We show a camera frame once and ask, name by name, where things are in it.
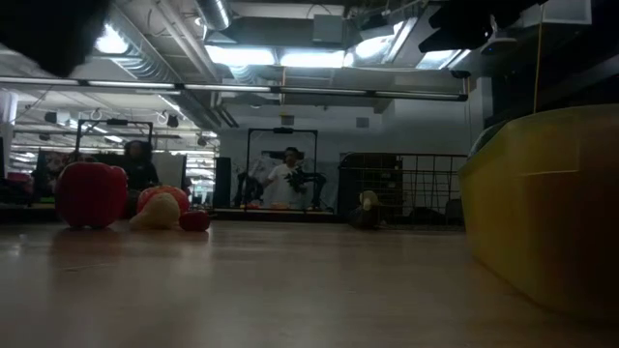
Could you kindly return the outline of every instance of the fluorescent light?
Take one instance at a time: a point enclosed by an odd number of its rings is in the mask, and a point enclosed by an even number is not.
[[[118,137],[116,135],[108,135],[108,136],[105,137],[105,139],[111,140],[111,141],[114,141],[114,142],[123,142],[123,141],[125,141],[125,140],[123,140],[123,138]]]
[[[15,160],[19,160],[19,161],[22,161],[22,162],[30,162],[30,159],[26,159],[26,158],[19,157],[19,156],[13,156],[13,158]]]
[[[88,81],[93,87],[119,87],[119,88],[174,88],[172,83],[157,82],[126,82],[126,81]]]
[[[388,35],[383,37],[377,37],[372,39],[367,39],[362,43],[357,44],[355,47],[355,53],[362,58],[367,59],[371,56],[374,56],[381,52],[382,50],[389,47],[389,43],[394,38],[394,35]]]
[[[129,44],[120,37],[111,25],[106,24],[103,34],[95,43],[95,48],[101,53],[121,54],[127,52]]]
[[[460,53],[459,49],[448,49],[443,51],[428,52],[417,65],[421,70],[441,70]]]
[[[263,86],[187,84],[185,85],[185,88],[188,90],[199,90],[199,91],[271,93],[270,87],[263,87]]]
[[[458,65],[467,55],[471,53],[470,49],[464,49],[454,60],[447,66],[449,69],[453,69]]]
[[[316,52],[298,51],[283,55],[280,64],[295,68],[341,68],[344,62],[344,51]]]
[[[11,145],[11,148],[15,149],[41,149],[41,150],[61,150],[71,152],[74,150],[73,146],[41,146],[41,145]],[[108,152],[120,152],[124,153],[125,149],[118,148],[100,148],[100,147],[80,147],[79,151],[108,151]]]
[[[275,64],[275,56],[271,48],[222,48],[213,45],[205,47],[213,62],[227,66]]]
[[[63,85],[63,86],[77,86],[79,82],[72,79],[64,78],[37,78],[37,77],[0,77],[0,82],[4,83],[25,83],[25,84],[50,84],[50,85]]]
[[[352,67],[355,64],[355,55],[352,53],[346,53],[344,57],[344,66]]]

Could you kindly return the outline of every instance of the yellow bin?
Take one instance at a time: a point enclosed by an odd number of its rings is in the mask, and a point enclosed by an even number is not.
[[[619,104],[514,120],[459,177],[475,257],[540,305],[619,318]]]

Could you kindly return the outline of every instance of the black object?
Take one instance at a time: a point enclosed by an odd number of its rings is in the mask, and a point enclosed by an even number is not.
[[[45,116],[44,116],[44,120],[45,120],[46,122],[49,122],[49,123],[55,124],[55,123],[57,123],[57,122],[58,122],[58,114],[57,114],[57,113],[55,113],[55,112],[51,112],[51,111],[46,112],[46,113],[45,113]]]
[[[238,175],[239,186],[234,196],[234,206],[240,207],[241,204],[248,204],[254,200],[262,201],[262,194],[264,194],[264,187],[258,182],[256,178],[248,176],[248,173],[243,172]]]
[[[445,224],[445,216],[427,207],[417,207],[409,215],[412,224],[441,225]]]
[[[85,62],[103,29],[109,0],[4,0],[0,43],[67,77]]]
[[[178,128],[178,116],[177,115],[169,115],[167,117],[167,126],[170,128]]]
[[[6,177],[6,173],[4,171],[4,139],[0,136],[0,179],[4,179]]]
[[[490,16],[496,25],[505,29],[514,24],[520,13],[535,4],[547,0],[451,0],[429,18],[433,29],[440,28],[422,43],[423,52],[447,49],[476,49],[487,43],[494,30]]]
[[[216,158],[213,207],[224,208],[230,206],[231,176],[232,160],[230,158]]]
[[[327,184],[327,178],[320,173],[306,173],[301,168],[297,168],[292,173],[286,175],[284,179],[292,186],[292,189],[297,192],[303,192],[303,184],[315,183],[313,190],[313,197],[311,199],[311,206],[313,208],[320,208],[320,194],[322,189]]]

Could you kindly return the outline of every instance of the red toy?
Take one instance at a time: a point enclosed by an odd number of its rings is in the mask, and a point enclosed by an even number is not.
[[[195,211],[182,214],[178,223],[185,231],[204,232],[211,225],[211,220],[208,213]]]
[[[55,186],[56,211],[73,228],[104,228],[123,214],[127,175],[116,166],[75,162],[67,165]]]
[[[169,193],[178,202],[178,207],[181,210],[181,214],[186,212],[190,208],[190,200],[187,195],[180,189],[168,185],[162,185],[155,188],[147,188],[140,193],[137,198],[137,212],[141,212],[144,209],[148,200],[151,199],[157,193]]]

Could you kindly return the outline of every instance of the wooden floor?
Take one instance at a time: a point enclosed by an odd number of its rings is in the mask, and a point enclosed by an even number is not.
[[[216,221],[0,226],[0,347],[618,347],[471,259],[461,235]]]

